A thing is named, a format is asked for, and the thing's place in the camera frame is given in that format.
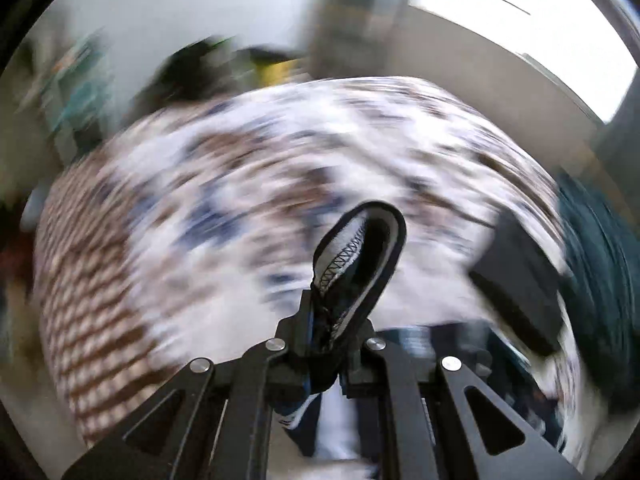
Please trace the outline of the navy white patterned sweater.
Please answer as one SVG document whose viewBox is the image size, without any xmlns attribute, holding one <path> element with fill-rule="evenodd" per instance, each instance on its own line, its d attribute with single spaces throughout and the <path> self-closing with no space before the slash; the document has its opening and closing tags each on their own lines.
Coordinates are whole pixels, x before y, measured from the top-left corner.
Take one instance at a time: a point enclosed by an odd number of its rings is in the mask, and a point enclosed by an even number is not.
<svg viewBox="0 0 640 480">
<path fill-rule="evenodd" d="M 369 202 L 343 214 L 314 251 L 308 348 L 316 365 L 303 400 L 274 408 L 303 456 L 344 460 L 355 453 L 371 464 L 380 462 L 378 446 L 359 430 L 367 405 L 324 387 L 337 378 L 335 353 L 346 348 L 378 302 L 406 237 L 406 222 L 397 209 Z"/>
</svg>

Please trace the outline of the folded black garment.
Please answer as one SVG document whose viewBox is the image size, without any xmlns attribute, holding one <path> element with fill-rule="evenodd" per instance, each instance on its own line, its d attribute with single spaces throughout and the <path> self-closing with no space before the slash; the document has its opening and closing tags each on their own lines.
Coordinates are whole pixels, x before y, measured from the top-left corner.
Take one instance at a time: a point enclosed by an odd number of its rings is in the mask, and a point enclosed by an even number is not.
<svg viewBox="0 0 640 480">
<path fill-rule="evenodd" d="M 494 236 L 468 275 L 529 350 L 540 356 L 560 350 L 560 274 L 509 209 L 498 215 Z"/>
</svg>

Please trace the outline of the floral white bedspread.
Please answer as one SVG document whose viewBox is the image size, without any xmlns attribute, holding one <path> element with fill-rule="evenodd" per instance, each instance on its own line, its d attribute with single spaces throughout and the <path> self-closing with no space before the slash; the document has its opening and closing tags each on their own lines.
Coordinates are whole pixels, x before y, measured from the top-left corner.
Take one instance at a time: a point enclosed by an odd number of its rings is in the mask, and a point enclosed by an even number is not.
<svg viewBox="0 0 640 480">
<path fill-rule="evenodd" d="M 47 197 L 35 294 L 55 389 L 96 445 L 197 356 L 271 335 L 311 255 L 364 200 L 405 215 L 378 328 L 495 317 L 465 268 L 502 210 L 559 266 L 558 189 L 427 81 L 319 80 L 168 108 L 75 162 Z"/>
</svg>

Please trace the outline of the dark teal fuzzy blanket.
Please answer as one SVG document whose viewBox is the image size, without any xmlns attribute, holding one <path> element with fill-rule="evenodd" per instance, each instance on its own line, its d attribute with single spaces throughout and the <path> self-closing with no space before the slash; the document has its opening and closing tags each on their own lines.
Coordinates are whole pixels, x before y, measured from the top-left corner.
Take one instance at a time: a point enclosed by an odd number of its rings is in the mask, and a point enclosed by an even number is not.
<svg viewBox="0 0 640 480">
<path fill-rule="evenodd" d="M 626 413 L 639 406 L 639 240 L 602 194 L 568 174 L 556 183 L 565 309 L 592 382 Z"/>
</svg>

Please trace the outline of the black bag on floor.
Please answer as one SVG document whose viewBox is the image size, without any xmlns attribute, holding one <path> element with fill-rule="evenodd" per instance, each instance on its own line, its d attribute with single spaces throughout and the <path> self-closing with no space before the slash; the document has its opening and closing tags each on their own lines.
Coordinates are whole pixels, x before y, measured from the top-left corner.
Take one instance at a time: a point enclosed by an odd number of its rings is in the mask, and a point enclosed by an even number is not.
<svg viewBox="0 0 640 480">
<path fill-rule="evenodd" d="M 209 36 L 176 51 L 158 66 L 149 82 L 131 100 L 122 123 L 173 105 L 225 98 L 267 85 L 266 71 L 299 69 L 302 52 L 270 46 L 237 47 L 231 38 Z"/>
</svg>

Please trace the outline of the teal shelf rack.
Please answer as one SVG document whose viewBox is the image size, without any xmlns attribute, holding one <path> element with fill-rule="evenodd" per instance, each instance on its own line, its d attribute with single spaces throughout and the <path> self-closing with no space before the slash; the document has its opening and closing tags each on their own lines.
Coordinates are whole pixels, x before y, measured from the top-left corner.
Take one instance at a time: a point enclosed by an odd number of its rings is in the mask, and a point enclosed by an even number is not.
<svg viewBox="0 0 640 480">
<path fill-rule="evenodd" d="M 16 56 L 17 109 L 39 114 L 63 165 L 108 137 L 114 127 L 113 76 L 101 34 L 68 44 L 54 30 L 40 30 L 23 40 Z"/>
</svg>

